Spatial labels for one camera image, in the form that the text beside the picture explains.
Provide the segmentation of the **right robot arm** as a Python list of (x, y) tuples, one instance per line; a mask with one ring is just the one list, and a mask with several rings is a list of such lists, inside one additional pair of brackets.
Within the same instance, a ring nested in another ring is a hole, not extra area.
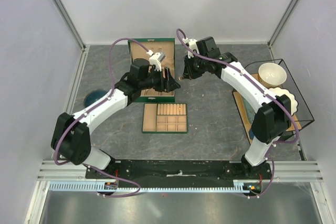
[(253, 108), (253, 142), (242, 156), (240, 172), (248, 179), (259, 173), (271, 145), (291, 126), (291, 100), (276, 95), (249, 74), (230, 52), (221, 53), (213, 37), (202, 40), (182, 38), (188, 54), (182, 78), (194, 80), (209, 72), (231, 85)]

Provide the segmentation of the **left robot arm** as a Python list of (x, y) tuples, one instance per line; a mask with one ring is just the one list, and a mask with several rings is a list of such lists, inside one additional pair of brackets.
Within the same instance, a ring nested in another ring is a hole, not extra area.
[(181, 86), (170, 69), (158, 70), (146, 59), (136, 59), (130, 70), (102, 98), (72, 115), (64, 112), (56, 122), (51, 140), (56, 165), (72, 163), (97, 168), (103, 178), (115, 173), (112, 157), (91, 145), (90, 136), (106, 119), (134, 102), (143, 90), (169, 93)]

